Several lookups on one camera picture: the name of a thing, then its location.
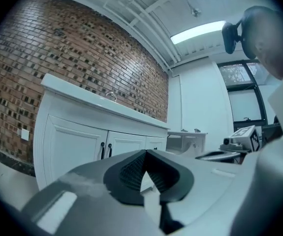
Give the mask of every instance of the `floor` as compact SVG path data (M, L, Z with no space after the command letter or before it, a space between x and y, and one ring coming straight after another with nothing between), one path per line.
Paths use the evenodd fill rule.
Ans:
M0 199L22 210L38 192L36 178L0 163Z

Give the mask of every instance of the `ceiling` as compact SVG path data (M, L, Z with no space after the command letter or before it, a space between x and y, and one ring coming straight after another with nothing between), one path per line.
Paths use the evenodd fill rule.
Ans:
M74 0L109 17L136 38L164 71L210 55L224 54L220 31L174 45L180 32L210 22L237 23L253 5L276 6L270 0Z

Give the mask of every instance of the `window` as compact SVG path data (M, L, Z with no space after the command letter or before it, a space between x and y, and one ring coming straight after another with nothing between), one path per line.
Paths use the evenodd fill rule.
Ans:
M267 125L267 116L258 85L266 83L269 73L257 61L222 63L218 67L229 94L234 131L252 125L261 131L261 126Z

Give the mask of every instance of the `brick wall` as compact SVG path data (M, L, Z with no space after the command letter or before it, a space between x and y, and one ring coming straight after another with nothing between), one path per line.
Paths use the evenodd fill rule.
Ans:
M126 31L70 0L21 0L0 27L0 149L25 162L46 73L166 121L168 77Z

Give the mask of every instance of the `black cabinet handle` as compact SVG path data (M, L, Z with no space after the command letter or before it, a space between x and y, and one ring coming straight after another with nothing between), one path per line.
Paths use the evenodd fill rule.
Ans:
M110 153L109 153L108 157L111 157L112 156L112 144L109 144L108 147L110 148Z
M104 153L105 153L104 145L105 143L101 143L101 146L102 146L101 160L104 159Z

